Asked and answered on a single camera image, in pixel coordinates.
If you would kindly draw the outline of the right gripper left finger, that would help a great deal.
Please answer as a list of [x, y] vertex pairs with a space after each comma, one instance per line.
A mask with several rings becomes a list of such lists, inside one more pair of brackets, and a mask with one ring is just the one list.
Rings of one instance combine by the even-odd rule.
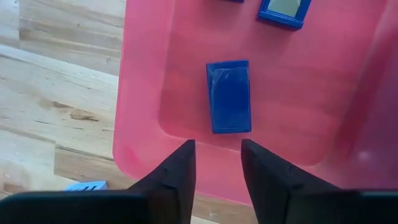
[[23, 192], [0, 200], [0, 224], [190, 224], [195, 140], [127, 189]]

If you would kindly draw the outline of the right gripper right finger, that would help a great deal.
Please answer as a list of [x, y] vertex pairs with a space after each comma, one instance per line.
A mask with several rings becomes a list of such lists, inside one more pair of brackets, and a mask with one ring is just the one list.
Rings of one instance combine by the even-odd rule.
[[241, 162], [258, 224], [398, 224], [398, 190], [341, 189], [250, 139]]

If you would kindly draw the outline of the periwinkle wall charger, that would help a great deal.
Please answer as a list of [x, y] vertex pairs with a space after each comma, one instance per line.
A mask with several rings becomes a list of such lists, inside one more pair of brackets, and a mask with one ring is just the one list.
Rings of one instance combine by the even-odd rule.
[[105, 180], [79, 182], [71, 184], [65, 188], [65, 191], [92, 191], [92, 190], [107, 190], [108, 185]]

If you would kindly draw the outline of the purple digital clock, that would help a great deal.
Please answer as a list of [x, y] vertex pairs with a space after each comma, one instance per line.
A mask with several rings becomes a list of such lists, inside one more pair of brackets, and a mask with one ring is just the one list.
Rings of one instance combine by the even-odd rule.
[[249, 61], [208, 63], [206, 77], [212, 132], [251, 132]]

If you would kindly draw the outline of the blue digital clock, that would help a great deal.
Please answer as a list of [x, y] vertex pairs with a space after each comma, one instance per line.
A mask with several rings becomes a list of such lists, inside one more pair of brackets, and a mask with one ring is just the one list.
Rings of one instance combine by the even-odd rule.
[[257, 19], [288, 30], [303, 27], [312, 0], [262, 0]]

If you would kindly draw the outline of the pink translucent plastic bin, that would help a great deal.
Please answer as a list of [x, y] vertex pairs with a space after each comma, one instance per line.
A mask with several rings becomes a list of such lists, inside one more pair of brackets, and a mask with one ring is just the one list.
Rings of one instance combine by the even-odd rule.
[[[312, 0], [302, 29], [261, 0], [127, 0], [113, 157], [140, 179], [196, 141], [199, 193], [249, 204], [243, 139], [343, 188], [398, 188], [398, 0]], [[211, 62], [249, 61], [252, 130], [213, 134]]]

